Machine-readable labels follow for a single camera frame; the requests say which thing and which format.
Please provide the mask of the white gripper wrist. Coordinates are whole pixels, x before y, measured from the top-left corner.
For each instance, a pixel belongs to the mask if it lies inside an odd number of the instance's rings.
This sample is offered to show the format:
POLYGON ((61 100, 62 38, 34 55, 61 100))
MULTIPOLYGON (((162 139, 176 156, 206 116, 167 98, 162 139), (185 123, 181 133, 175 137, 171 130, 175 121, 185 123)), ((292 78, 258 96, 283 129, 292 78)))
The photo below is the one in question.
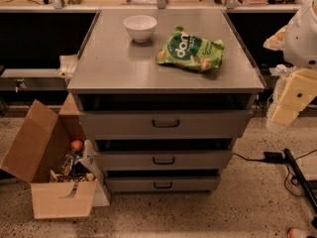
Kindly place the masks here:
POLYGON ((272 103, 266 114, 266 126, 288 127, 302 111, 317 96, 317 71, 304 68, 293 72, 278 100, 272 103))

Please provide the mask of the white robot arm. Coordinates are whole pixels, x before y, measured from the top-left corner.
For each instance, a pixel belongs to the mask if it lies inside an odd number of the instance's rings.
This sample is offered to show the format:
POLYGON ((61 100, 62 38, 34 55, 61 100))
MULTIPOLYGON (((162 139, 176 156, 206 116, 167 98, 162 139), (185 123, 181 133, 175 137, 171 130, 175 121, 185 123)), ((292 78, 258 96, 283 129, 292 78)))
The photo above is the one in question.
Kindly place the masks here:
POLYGON ((269 50, 283 51, 292 65, 276 82, 266 127, 278 132, 288 127, 317 96, 317 1, 304 0, 289 23, 264 42, 269 50))

